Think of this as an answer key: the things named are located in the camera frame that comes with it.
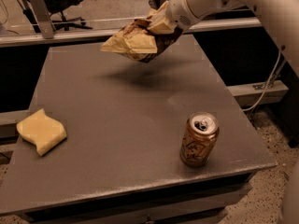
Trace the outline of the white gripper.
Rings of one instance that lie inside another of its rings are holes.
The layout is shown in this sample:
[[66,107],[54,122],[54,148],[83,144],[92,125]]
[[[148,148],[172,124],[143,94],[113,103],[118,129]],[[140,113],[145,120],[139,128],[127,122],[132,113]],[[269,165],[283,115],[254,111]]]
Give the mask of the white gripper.
[[218,0],[169,0],[158,9],[150,8],[148,31],[155,35],[173,34],[176,27],[187,31],[217,9]]

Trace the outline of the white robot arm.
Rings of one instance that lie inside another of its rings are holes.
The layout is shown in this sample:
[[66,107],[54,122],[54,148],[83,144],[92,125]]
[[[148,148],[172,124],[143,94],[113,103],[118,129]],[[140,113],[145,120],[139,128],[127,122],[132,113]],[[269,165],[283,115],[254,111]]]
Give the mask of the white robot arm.
[[184,31],[204,17],[247,6],[270,35],[295,74],[299,75],[299,0],[168,0],[150,17],[155,34]]

